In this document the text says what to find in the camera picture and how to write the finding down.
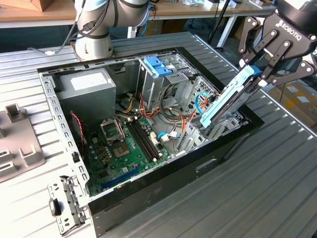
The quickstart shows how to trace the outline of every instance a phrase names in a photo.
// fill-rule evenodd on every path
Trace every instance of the motherboard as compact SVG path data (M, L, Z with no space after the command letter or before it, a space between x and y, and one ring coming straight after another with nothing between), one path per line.
M124 182L171 158L144 117L113 123L86 135L85 164L91 196Z

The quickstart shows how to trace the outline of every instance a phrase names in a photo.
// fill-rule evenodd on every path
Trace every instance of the workbench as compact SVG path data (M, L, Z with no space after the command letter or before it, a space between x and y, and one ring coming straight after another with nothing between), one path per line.
M224 84L237 73L190 33L113 45L118 56L183 46ZM1 237L59 237L47 184L70 168L36 68L76 61L71 47L51 57L34 51L0 54L0 110L12 103L27 110L46 158L44 165L0 183ZM317 137L263 91L247 105L265 124L231 159L104 237L310 238L317 229ZM68 237L92 238L93 226L86 221Z
M223 47L230 31L239 16L266 16L273 13L271 9L260 9L246 2L237 5L236 8L228 8L224 17L229 17L218 47ZM181 1L177 3L159 1L156 4L155 20L168 19L190 19L215 17L216 8L205 4L198 6L186 6ZM72 25L76 11L72 0L54 0L44 12L26 10L17 7L0 5L0 28L34 27L34 26L56 26ZM149 20L154 19L153 12ZM136 27L128 28L128 38L136 36Z

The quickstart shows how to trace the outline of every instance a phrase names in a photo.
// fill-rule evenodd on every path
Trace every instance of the slotted metal table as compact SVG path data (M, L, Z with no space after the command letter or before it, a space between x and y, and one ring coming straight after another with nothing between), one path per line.
M118 55L185 47L224 84L237 70L190 33L114 41ZM46 158L32 171L0 184L0 236L59 237L48 205L47 184L66 164L36 69L76 62L71 47L52 57L22 51L0 54L0 111L24 107ZM105 238L309 238L317 230L316 135L265 92L247 103L265 122L233 157L126 223ZM69 235L94 237L87 222Z

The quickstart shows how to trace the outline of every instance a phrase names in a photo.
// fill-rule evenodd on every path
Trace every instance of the yellow wire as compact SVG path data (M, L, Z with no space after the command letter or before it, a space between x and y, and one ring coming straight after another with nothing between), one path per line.
M131 98L130 106L127 110L123 111L123 113L128 113L132 109L132 104L133 104L133 98Z

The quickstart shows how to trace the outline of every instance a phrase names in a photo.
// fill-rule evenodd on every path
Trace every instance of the ram slot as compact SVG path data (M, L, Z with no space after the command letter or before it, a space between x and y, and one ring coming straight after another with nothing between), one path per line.
M141 128L138 122L135 123L135 128L137 129L141 138L144 139L144 142L146 143L147 148L150 150L150 153L153 156L153 158L159 158L159 154L157 150L155 149L153 143L150 141L149 137L145 134L145 132L143 131L143 129Z
M156 151L154 145L150 142L147 135L142 130L141 126L138 122L129 123L128 129L130 130L131 134L133 135L134 139L137 141L138 145L140 146L141 150L147 157L149 162L152 162L154 158L159 158L159 154Z

